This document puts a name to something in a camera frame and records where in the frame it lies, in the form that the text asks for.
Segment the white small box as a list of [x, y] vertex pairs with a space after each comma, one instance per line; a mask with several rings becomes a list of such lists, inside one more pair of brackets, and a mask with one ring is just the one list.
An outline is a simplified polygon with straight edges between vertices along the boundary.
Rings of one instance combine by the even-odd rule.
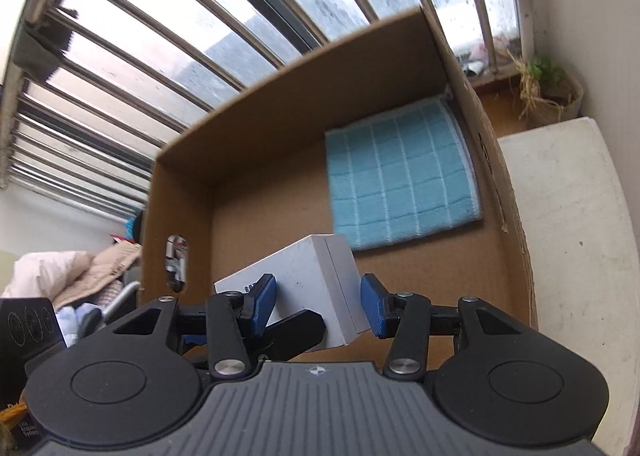
[[308, 235], [219, 280], [214, 288], [246, 293], [266, 273], [277, 282], [270, 325], [302, 310], [317, 312], [326, 324], [321, 349], [348, 346], [370, 329], [360, 303], [360, 273], [345, 236]]

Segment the teal striped cloth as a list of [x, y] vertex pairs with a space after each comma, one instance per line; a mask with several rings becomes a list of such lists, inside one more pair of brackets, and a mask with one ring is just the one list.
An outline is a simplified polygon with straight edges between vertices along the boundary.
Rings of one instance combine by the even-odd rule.
[[333, 230], [363, 251], [483, 218], [471, 154], [444, 97], [324, 135]]

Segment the black wheelchair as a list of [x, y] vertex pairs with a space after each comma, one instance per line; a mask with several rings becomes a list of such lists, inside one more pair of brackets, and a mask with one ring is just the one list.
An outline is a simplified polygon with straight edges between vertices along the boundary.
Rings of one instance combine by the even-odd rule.
[[66, 346], [73, 346], [95, 329], [127, 313], [127, 305], [136, 304], [141, 282], [138, 273], [142, 246], [121, 241], [95, 255], [79, 275], [73, 275], [52, 305]]

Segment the pile of clothes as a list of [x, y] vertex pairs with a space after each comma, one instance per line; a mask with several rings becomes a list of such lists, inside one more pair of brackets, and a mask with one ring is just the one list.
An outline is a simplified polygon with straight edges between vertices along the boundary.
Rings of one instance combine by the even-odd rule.
[[[115, 236], [114, 243], [130, 241], [142, 244], [142, 213], [126, 223], [125, 235]], [[13, 265], [12, 279], [3, 289], [3, 298], [47, 298], [51, 301], [70, 283], [73, 275], [79, 275], [88, 267], [95, 255], [85, 250], [42, 251], [18, 258]]]

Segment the brown cardboard box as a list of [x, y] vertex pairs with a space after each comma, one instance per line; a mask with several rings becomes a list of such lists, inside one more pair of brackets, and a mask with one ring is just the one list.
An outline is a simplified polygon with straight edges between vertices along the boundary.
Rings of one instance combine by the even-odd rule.
[[144, 218], [142, 291], [166, 295], [165, 245], [189, 246], [185, 305], [312, 233], [332, 229], [324, 134], [446, 90], [468, 143], [483, 219], [356, 257], [391, 291], [441, 306], [480, 297], [537, 323], [533, 272], [509, 170], [482, 102], [434, 20], [415, 8], [298, 58], [158, 155]]

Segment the dried plant pot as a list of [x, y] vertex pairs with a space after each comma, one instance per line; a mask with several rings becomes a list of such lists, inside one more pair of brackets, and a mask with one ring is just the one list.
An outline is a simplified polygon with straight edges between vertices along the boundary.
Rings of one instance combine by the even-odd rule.
[[585, 90], [564, 66], [548, 56], [525, 61], [509, 53], [520, 74], [520, 119], [529, 129], [562, 123], [578, 116]]

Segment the metal window railing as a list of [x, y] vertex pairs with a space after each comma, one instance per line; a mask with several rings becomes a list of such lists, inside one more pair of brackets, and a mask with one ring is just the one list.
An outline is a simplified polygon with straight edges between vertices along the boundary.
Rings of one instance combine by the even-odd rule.
[[532, 37], [528, 0], [1, 0], [1, 181], [126, 218], [183, 131], [414, 7], [483, 82], [509, 73]]

